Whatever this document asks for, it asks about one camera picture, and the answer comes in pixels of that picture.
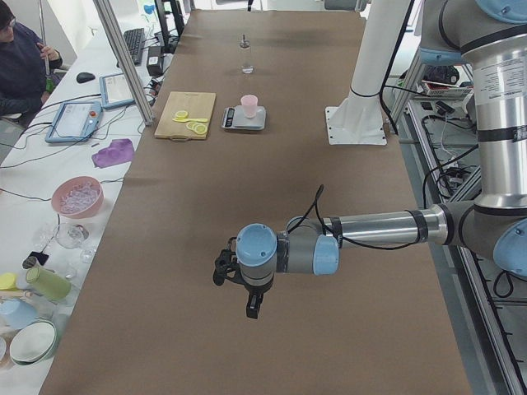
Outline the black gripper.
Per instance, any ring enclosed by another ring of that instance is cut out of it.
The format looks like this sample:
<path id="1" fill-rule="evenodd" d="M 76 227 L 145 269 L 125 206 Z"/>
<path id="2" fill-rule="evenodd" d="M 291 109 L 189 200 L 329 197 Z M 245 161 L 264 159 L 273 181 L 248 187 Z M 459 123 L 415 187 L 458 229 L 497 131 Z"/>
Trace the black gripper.
<path id="1" fill-rule="evenodd" d="M 257 319 L 262 304 L 262 295 L 269 291 L 273 286 L 273 279 L 265 284 L 255 286 L 248 282 L 244 283 L 245 289 L 249 292 L 247 304 L 245 307 L 246 317 Z"/>

